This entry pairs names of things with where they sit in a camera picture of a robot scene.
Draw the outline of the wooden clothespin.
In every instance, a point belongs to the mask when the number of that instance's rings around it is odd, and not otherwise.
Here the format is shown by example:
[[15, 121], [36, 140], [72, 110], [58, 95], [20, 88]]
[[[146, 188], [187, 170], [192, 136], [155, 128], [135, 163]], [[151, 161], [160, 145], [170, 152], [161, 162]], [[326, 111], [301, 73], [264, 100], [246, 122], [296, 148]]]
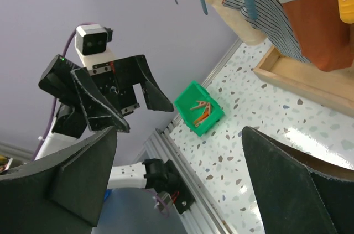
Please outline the wooden clothespin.
[[196, 102], [197, 102], [197, 105], [192, 107], [190, 109], [191, 111], [201, 109], [201, 108], [204, 109], [203, 112], [210, 113], [212, 111], [212, 106], [209, 102], [206, 102], [206, 101], [196, 101]]

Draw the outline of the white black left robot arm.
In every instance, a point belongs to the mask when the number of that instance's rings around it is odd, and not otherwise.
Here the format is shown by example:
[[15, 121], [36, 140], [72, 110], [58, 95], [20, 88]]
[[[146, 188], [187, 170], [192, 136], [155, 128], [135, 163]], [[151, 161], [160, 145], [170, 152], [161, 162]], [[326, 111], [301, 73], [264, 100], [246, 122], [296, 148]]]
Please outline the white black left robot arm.
[[60, 102], [38, 149], [41, 158], [74, 144], [85, 129], [113, 127], [128, 133], [126, 116], [139, 106], [134, 85], [140, 85], [149, 110], [171, 112], [174, 107], [155, 81], [144, 55], [99, 61], [80, 67], [56, 55], [43, 72], [39, 87]]

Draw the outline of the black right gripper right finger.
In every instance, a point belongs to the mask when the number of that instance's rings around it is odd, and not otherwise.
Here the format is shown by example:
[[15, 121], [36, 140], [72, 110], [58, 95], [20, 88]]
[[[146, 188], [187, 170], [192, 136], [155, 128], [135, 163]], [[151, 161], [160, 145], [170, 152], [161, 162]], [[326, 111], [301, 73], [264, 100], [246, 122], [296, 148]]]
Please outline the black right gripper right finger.
[[249, 126], [242, 147], [266, 233], [353, 233], [353, 170]]

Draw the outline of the orange clothespin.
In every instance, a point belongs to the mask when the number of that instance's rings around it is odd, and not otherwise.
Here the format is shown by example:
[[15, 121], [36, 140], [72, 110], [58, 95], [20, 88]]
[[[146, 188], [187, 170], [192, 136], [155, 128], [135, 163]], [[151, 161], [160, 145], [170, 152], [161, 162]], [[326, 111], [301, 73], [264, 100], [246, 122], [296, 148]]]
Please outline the orange clothespin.
[[193, 122], [194, 126], [195, 126], [195, 127], [200, 126], [200, 125], [204, 122], [204, 120], [208, 118], [209, 115], [210, 115], [209, 112], [203, 113], [199, 118], [197, 118], [197, 119]]

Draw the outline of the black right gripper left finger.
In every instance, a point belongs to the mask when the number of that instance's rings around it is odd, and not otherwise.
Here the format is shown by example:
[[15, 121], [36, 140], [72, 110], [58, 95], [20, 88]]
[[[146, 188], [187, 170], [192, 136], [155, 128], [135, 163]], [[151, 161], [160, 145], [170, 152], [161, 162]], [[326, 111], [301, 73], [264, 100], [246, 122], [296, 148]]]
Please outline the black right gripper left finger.
[[91, 233], [117, 146], [112, 128], [1, 173], [1, 233]]

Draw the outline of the rust orange underwear on rack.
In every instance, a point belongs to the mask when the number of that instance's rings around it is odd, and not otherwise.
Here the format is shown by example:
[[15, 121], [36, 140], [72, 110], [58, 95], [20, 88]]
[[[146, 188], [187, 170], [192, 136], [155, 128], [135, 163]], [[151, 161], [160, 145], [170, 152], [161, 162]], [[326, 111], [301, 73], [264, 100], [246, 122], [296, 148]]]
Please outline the rust orange underwear on rack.
[[292, 0], [284, 10], [301, 53], [322, 71], [352, 66], [350, 26], [340, 19], [337, 0]]

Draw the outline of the beige underwear on rack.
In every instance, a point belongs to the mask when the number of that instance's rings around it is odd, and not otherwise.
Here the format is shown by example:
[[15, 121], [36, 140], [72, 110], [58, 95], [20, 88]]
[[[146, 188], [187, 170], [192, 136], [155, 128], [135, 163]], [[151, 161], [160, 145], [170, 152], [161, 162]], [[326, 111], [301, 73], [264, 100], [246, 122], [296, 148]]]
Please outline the beige underwear on rack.
[[265, 41], [265, 34], [254, 29], [239, 11], [225, 7], [222, 1], [205, 0], [244, 43], [249, 46], [255, 46]]

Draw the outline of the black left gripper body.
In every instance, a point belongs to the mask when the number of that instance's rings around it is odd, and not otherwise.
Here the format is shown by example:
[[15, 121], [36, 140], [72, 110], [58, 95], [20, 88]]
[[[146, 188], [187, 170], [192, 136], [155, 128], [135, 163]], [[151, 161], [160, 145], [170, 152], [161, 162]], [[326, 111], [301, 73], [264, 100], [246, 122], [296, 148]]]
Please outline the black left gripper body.
[[[80, 67], [61, 55], [55, 56], [39, 80], [41, 90], [69, 106], [76, 117], [86, 122], [75, 89], [71, 71]], [[130, 115], [139, 104], [133, 86], [139, 83], [136, 56], [95, 65], [88, 70], [94, 83], [106, 99], [123, 115]]]

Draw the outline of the aluminium rail frame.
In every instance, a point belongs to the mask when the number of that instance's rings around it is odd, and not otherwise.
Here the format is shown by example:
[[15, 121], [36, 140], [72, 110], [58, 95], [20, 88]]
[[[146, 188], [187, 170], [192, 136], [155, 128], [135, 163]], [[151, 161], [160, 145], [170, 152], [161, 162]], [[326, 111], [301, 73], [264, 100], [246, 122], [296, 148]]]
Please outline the aluminium rail frame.
[[237, 39], [202, 84], [224, 111], [209, 131], [199, 137], [177, 115], [162, 130], [156, 129], [144, 143], [149, 157], [171, 159], [181, 172], [195, 201], [180, 215], [187, 233], [241, 233], [239, 188], [243, 179], [240, 127], [237, 124], [235, 61], [242, 51]]

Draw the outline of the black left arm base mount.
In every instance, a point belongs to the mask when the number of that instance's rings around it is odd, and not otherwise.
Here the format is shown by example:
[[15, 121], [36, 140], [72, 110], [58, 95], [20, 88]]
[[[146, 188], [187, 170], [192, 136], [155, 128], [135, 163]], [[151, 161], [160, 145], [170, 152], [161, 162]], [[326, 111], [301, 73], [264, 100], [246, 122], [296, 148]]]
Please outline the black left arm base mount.
[[157, 193], [166, 192], [178, 213], [182, 215], [195, 202], [195, 198], [172, 160], [146, 159], [143, 162], [147, 180], [145, 189], [154, 189]]

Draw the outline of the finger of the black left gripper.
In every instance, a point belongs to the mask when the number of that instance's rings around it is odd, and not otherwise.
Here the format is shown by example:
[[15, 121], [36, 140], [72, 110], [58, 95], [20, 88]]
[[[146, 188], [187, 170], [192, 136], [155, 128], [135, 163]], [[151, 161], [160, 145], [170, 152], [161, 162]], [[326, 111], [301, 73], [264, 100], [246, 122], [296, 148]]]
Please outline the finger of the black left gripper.
[[147, 109], [154, 111], [173, 112], [174, 105], [160, 89], [144, 55], [136, 56], [139, 71], [139, 83], [143, 90]]
[[90, 131], [113, 127], [117, 132], [130, 132], [128, 122], [100, 92], [86, 68], [71, 71], [71, 77]]

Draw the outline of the green plastic bin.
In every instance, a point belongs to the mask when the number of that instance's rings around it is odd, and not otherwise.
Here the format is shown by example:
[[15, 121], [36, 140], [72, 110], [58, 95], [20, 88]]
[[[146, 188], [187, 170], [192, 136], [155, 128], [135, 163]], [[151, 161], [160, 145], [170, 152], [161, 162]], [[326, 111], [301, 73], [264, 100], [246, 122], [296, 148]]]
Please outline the green plastic bin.
[[[201, 108], [191, 111], [190, 109], [197, 105], [196, 101], [206, 101], [212, 106], [210, 115], [198, 127], [195, 127], [193, 122], [204, 113], [204, 109]], [[191, 82], [190, 85], [176, 98], [174, 105], [180, 113], [184, 123], [199, 137], [203, 136], [225, 115], [223, 109], [216, 100], [214, 100], [207, 90], [196, 81]]]

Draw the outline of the wooden hanger rack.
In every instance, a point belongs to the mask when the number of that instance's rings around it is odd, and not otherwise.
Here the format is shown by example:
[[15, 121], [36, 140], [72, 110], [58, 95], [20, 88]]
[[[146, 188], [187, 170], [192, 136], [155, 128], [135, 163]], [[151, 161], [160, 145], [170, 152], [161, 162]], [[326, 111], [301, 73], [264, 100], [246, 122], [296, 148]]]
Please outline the wooden hanger rack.
[[253, 71], [264, 82], [353, 117], [353, 67], [324, 72], [271, 46]]

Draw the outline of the striped grey underwear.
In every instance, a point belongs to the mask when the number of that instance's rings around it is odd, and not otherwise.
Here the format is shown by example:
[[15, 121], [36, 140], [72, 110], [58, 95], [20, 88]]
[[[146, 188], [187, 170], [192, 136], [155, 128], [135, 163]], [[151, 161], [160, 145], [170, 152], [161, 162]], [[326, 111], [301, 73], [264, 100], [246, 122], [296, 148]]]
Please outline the striped grey underwear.
[[248, 15], [246, 0], [223, 0], [222, 4], [239, 11], [251, 27], [265, 34], [281, 54], [302, 63], [309, 62], [301, 53], [291, 24], [278, 0], [254, 0], [256, 19]]

